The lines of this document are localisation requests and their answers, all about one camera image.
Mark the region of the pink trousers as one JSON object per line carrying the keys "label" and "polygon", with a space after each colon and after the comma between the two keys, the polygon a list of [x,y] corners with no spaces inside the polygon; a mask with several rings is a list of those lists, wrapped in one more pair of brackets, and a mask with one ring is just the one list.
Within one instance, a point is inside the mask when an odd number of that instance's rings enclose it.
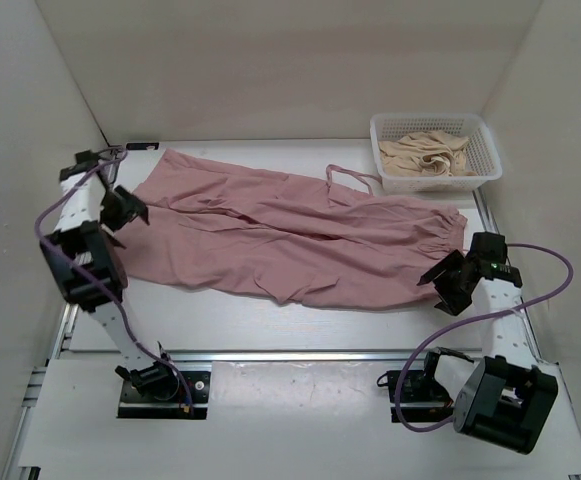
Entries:
{"label": "pink trousers", "polygon": [[451,205],[167,150],[118,233],[131,277],[280,304],[384,310],[430,298],[420,277],[464,244]]}

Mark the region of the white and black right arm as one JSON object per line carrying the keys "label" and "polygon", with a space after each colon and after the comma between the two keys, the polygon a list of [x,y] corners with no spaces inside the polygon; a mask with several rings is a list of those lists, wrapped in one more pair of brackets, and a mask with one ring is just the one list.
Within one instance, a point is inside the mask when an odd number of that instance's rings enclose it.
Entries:
{"label": "white and black right arm", "polygon": [[453,251],[424,273],[439,295],[438,309],[457,315],[484,307],[482,356],[438,347],[426,356],[419,387],[430,399],[449,395],[454,430],[527,455],[558,396],[556,378],[531,352],[519,302],[522,280],[507,254]]}

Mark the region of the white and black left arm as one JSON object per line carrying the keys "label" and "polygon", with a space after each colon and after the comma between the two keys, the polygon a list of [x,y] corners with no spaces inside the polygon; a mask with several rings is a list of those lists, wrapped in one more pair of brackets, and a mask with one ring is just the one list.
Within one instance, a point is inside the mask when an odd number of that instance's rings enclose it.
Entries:
{"label": "white and black left arm", "polygon": [[124,304],[128,278],[116,252],[123,245],[114,238],[137,218],[148,223],[147,206],[99,173],[66,168],[59,182],[61,200],[36,220],[35,233],[62,297],[105,330],[122,356],[116,372],[123,380],[157,401],[174,399],[181,374],[161,347],[148,348],[133,329]]}

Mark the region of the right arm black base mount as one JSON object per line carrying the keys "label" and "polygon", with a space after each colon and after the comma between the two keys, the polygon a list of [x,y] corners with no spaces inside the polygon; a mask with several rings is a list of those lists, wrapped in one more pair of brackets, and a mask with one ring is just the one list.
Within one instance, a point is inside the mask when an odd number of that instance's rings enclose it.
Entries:
{"label": "right arm black base mount", "polygon": [[[395,388],[400,370],[388,370],[376,380],[376,386],[388,392],[391,422],[400,423],[395,410]],[[408,423],[437,423],[450,418],[454,401],[436,381],[429,379],[422,370],[408,371],[400,393],[402,415]]]}

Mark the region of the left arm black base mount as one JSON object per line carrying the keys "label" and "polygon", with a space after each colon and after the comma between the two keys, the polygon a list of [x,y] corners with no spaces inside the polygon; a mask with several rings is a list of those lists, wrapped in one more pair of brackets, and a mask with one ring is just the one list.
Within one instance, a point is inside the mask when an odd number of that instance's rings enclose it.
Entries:
{"label": "left arm black base mount", "polygon": [[119,419],[205,420],[211,387],[210,371],[181,371],[181,379],[167,373],[165,366],[131,373],[117,366],[122,378],[117,417]]}

